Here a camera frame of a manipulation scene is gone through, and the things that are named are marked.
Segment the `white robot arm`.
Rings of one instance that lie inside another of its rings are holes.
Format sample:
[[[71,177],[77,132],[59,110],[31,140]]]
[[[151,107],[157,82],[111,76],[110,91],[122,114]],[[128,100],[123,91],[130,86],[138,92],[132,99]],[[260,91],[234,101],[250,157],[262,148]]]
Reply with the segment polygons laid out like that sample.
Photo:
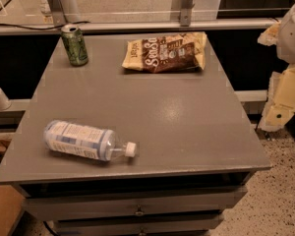
[[[273,72],[269,79],[267,102],[259,128],[266,132],[282,129],[295,114],[295,4],[283,19],[258,38],[258,43],[276,46],[277,57],[288,67],[282,72]]]

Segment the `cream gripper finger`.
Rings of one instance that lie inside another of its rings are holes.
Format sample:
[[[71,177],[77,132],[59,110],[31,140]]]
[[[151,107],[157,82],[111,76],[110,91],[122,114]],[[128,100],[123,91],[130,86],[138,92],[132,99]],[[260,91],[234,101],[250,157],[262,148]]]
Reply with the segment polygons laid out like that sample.
[[[266,132],[282,129],[295,115],[295,65],[282,73],[273,72],[268,85],[267,102],[258,127]]]
[[[265,46],[276,45],[278,42],[278,33],[279,33],[280,23],[275,23],[258,37],[258,43]]]

